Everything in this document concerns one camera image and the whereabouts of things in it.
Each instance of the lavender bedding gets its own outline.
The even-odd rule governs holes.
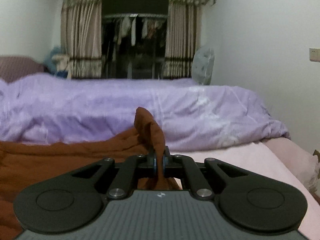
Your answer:
[[[32,144],[106,140],[148,109],[172,151],[213,150],[289,138],[250,90],[198,86],[191,79],[76,81],[35,74],[0,80],[0,140]]]

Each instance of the curtain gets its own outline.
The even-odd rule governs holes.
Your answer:
[[[102,0],[64,0],[61,46],[70,56],[73,78],[100,78]]]
[[[164,78],[191,77],[199,44],[200,0],[169,0]]]

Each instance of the metal screw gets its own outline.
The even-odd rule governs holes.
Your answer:
[[[201,188],[197,191],[197,195],[200,197],[209,197],[211,196],[212,191],[207,188]]]
[[[124,195],[124,190],[121,188],[113,188],[109,191],[109,195],[112,197],[121,197]]]

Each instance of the clothes rod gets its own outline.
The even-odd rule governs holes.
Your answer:
[[[103,16],[103,19],[110,19],[110,18],[124,18],[124,17],[144,17],[144,18],[164,18],[167,19],[168,16],[166,14],[152,14],[152,13],[120,13],[120,14],[109,14]]]

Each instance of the brown blanket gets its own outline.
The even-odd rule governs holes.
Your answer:
[[[147,154],[153,146],[157,154],[158,177],[141,179],[138,188],[178,189],[173,179],[165,179],[162,171],[164,135],[152,115],[139,107],[134,128],[108,141],[94,143],[27,146],[0,142],[0,240],[10,240],[22,229],[13,212],[13,200],[25,187],[105,157],[122,162],[128,156]]]

